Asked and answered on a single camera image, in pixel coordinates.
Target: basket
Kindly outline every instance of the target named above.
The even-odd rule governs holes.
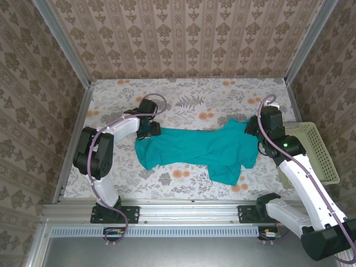
[[[319,180],[324,185],[338,184],[340,177],[316,125],[312,122],[297,122],[291,124],[291,126],[293,127],[285,125],[285,134],[294,135],[299,139]],[[278,173],[283,188],[292,189],[292,183],[280,168],[278,168]]]

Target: floral tablecloth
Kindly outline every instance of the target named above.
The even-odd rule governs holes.
[[[295,121],[285,83],[281,78],[99,80],[96,83],[85,126],[100,127],[138,106],[148,93],[160,93],[167,110],[155,118],[161,127],[212,130],[228,119],[244,121],[256,114],[266,95],[274,93],[284,121]],[[151,97],[159,107],[164,102]],[[253,169],[242,167],[236,186],[209,180],[206,166],[176,163],[147,171],[139,163],[132,134],[114,148],[111,176],[115,188],[126,199],[218,199],[254,200],[276,192],[287,200],[298,200],[294,189],[283,189],[271,159],[260,155]],[[65,197],[94,197],[89,183],[72,167]]]

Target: wall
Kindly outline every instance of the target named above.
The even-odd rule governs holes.
[[[92,79],[283,77],[321,0],[50,0]]]
[[[356,212],[356,1],[339,1],[292,83],[304,121],[313,121],[341,182],[329,188]]]
[[[31,1],[0,1],[0,266],[21,266],[52,201],[83,88]]]

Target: teal shirt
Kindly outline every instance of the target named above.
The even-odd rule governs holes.
[[[234,119],[215,131],[161,128],[160,136],[136,140],[136,153],[147,170],[175,162],[207,165],[210,179],[236,185],[241,165],[252,168],[258,156],[257,138],[244,133],[247,122]]]

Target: gray floor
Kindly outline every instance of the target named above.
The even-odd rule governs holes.
[[[329,258],[312,261],[290,235],[274,245],[256,238],[127,238],[105,245],[100,238],[52,239],[47,267],[334,267]]]

